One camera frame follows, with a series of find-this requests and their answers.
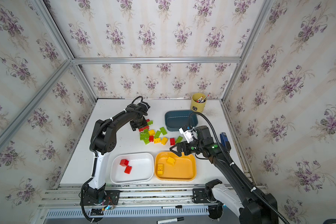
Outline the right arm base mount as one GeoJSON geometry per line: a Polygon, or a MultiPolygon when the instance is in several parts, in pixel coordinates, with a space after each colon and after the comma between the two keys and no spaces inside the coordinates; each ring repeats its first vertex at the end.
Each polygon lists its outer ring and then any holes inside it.
{"type": "Polygon", "coordinates": [[[215,203],[208,206],[208,217],[212,220],[218,220],[223,215],[223,203],[213,196],[213,188],[222,184],[218,179],[212,180],[205,184],[204,188],[193,189],[193,203],[215,203]]]}

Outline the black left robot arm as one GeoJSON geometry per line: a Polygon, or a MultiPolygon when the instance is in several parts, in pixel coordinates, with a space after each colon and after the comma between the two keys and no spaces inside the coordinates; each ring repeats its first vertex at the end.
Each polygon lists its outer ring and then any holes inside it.
{"type": "Polygon", "coordinates": [[[147,126],[146,116],[150,105],[143,100],[142,96],[138,96],[117,115],[96,121],[89,145],[89,150],[94,153],[92,175],[82,185],[84,191],[105,187],[108,158],[117,145],[117,132],[127,123],[133,131],[147,126]]]}

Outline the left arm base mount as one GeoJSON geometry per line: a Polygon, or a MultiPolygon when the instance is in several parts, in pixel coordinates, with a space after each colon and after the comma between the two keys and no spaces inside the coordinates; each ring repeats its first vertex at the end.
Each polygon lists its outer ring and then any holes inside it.
{"type": "Polygon", "coordinates": [[[119,190],[99,190],[98,194],[89,196],[87,191],[79,193],[81,210],[84,217],[97,220],[105,211],[112,210],[118,205],[119,190]]]}

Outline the yellow curved lego brick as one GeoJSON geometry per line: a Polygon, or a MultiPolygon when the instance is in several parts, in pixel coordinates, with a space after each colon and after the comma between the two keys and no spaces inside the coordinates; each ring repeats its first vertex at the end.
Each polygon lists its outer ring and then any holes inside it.
{"type": "Polygon", "coordinates": [[[157,174],[158,175],[163,175],[163,164],[158,164],[157,165],[157,174]]]}

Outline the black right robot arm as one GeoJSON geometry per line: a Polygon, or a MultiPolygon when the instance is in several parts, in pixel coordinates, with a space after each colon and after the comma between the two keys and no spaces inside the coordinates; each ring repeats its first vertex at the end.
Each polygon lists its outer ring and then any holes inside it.
{"type": "Polygon", "coordinates": [[[170,151],[181,157],[190,154],[202,154],[228,180],[233,190],[215,179],[206,184],[205,195],[208,201],[225,205],[238,218],[241,224],[278,224],[289,221],[278,211],[278,205],[272,194],[265,194],[238,167],[230,155],[229,142],[220,143],[216,131],[209,119],[202,113],[192,112],[179,129],[185,140],[170,147],[170,151]],[[191,117],[201,116],[206,126],[193,126],[191,117]]]}

